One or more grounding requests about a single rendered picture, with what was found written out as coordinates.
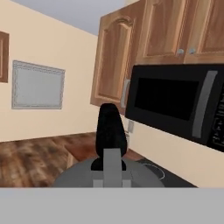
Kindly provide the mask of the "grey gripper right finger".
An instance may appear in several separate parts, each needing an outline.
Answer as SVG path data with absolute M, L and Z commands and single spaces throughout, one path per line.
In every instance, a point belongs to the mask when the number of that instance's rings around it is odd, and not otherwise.
M 144 165 L 125 159 L 126 170 L 122 169 L 119 149 L 112 150 L 112 186 L 121 187 L 164 187 L 161 180 Z

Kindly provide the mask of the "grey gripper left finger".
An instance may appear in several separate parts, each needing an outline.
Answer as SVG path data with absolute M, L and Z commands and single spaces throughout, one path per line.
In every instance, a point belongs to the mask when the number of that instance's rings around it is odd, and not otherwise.
M 97 161 L 101 171 L 92 169 Z M 54 181 L 53 187 L 112 187 L 113 186 L 113 150 L 104 149 L 103 157 L 79 162 L 64 172 Z

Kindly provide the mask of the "tall wooden cabinet door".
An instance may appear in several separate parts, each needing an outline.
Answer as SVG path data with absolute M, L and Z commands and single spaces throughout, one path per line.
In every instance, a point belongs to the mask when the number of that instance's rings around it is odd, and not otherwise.
M 136 63 L 137 49 L 144 16 L 144 0 L 101 17 L 94 64 L 90 103 L 101 106 L 114 103 L 121 107 L 123 83 L 130 79 Z

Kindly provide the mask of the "wooden cabinet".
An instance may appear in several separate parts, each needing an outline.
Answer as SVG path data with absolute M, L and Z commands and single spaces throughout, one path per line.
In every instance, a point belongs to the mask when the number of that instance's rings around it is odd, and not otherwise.
M 10 35 L 0 31 L 0 82 L 8 82 L 9 65 L 9 38 Z

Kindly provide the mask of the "black rounded object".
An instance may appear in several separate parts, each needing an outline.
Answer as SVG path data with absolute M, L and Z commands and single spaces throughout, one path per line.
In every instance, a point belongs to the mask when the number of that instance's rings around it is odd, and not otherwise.
M 95 139 L 98 158 L 91 164 L 92 171 L 103 170 L 103 152 L 105 149 L 118 148 L 123 157 L 128 143 L 118 108 L 113 103 L 103 103 L 99 110 Z

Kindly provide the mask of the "black hob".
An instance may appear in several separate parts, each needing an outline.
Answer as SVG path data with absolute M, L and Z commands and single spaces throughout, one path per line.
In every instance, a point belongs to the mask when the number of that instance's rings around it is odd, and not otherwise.
M 165 187 L 184 187 L 184 188 L 191 188 L 194 185 L 183 178 L 177 176 L 176 174 L 166 170 L 164 167 L 155 164 L 154 162 L 143 158 L 138 160 L 138 163 L 145 165 L 148 169 L 154 172 L 158 178 L 162 181 Z

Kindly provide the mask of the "black microwave oven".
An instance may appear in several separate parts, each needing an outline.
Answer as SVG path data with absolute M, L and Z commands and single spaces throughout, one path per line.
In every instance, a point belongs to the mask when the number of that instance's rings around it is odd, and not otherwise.
M 201 138 L 193 120 L 208 71 L 217 71 Z M 224 64 L 133 67 L 125 116 L 130 120 L 224 152 Z

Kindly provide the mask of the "grey framed wall panel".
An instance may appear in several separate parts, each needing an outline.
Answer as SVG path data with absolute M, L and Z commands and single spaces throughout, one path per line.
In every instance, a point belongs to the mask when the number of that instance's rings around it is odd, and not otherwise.
M 12 109 L 62 109 L 65 70 L 12 62 Z

